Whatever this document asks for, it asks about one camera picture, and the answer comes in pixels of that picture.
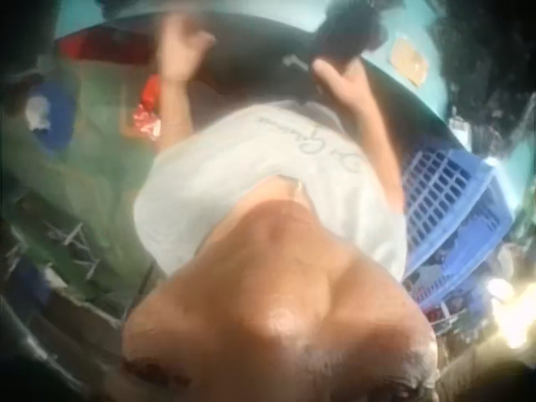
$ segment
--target eye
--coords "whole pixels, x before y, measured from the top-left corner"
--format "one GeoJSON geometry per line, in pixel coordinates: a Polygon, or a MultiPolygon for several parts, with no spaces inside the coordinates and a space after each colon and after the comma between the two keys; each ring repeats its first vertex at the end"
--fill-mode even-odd
{"type": "Polygon", "coordinates": [[[404,385],[389,386],[387,388],[376,389],[368,397],[368,402],[416,402],[427,401],[421,399],[421,389],[412,389],[404,385]]]}
{"type": "Polygon", "coordinates": [[[154,363],[123,362],[123,368],[129,373],[149,384],[167,388],[169,376],[164,370],[154,363]]]}
{"type": "Polygon", "coordinates": [[[153,362],[123,362],[123,368],[136,378],[161,388],[185,389],[190,380],[182,375],[170,374],[167,370],[153,362]]]}

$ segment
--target hand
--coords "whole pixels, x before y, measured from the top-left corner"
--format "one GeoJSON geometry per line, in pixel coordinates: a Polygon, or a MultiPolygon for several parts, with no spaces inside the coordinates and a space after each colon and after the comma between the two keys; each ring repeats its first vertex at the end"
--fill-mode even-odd
{"type": "Polygon", "coordinates": [[[350,111],[362,113],[376,105],[367,73],[360,59],[356,58],[350,62],[342,75],[322,59],[316,59],[312,68],[335,98],[350,111]]]}
{"type": "Polygon", "coordinates": [[[188,17],[167,15],[160,37],[160,77],[162,80],[188,82],[193,78],[215,37],[196,27],[188,17]]]}

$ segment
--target man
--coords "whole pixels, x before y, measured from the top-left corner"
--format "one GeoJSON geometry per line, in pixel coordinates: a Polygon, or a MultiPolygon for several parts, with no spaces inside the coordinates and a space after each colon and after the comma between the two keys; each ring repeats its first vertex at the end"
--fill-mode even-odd
{"type": "Polygon", "coordinates": [[[127,367],[184,400],[431,400],[435,337],[399,284],[404,196],[363,66],[313,65],[360,146],[291,102],[194,134],[186,84],[213,44],[163,22],[160,154],[135,221],[169,280],[126,323],[127,367]]]}

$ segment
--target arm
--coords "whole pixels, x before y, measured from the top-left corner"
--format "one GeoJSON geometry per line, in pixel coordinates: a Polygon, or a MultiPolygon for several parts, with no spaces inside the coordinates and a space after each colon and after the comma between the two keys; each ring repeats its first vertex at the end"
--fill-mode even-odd
{"type": "Polygon", "coordinates": [[[387,201],[395,212],[402,214],[405,201],[399,164],[363,64],[356,59],[341,75],[328,62],[318,59],[313,69],[338,101],[351,111],[356,126],[361,129],[363,150],[378,176],[387,201]]]}
{"type": "Polygon", "coordinates": [[[193,134],[187,85],[215,39],[178,14],[165,17],[160,48],[160,136],[164,151],[193,134]]]}
{"type": "Polygon", "coordinates": [[[376,102],[365,111],[353,112],[353,116],[361,128],[363,149],[378,175],[389,205],[402,214],[405,204],[402,174],[376,102]]]}

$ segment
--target bright light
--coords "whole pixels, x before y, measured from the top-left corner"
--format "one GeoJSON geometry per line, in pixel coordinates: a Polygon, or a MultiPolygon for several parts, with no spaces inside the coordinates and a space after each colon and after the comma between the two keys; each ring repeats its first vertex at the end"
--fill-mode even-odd
{"type": "Polygon", "coordinates": [[[502,302],[511,300],[515,294],[510,282],[500,278],[491,279],[487,283],[487,291],[502,302]]]}
{"type": "Polygon", "coordinates": [[[524,346],[528,340],[528,330],[536,322],[536,284],[527,287],[517,300],[505,304],[494,300],[492,306],[493,315],[508,346],[524,346]]]}

